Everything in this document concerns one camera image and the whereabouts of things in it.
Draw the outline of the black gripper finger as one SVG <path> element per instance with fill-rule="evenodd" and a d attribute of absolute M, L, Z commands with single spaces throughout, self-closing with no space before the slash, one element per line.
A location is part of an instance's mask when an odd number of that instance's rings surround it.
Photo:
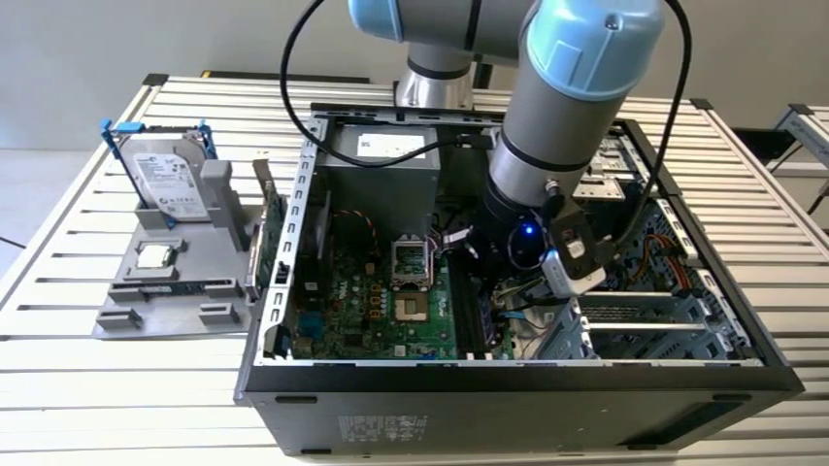
<path fill-rule="evenodd" d="M 483 251 L 472 227 L 441 236 L 452 289 L 476 297 L 483 283 Z"/>

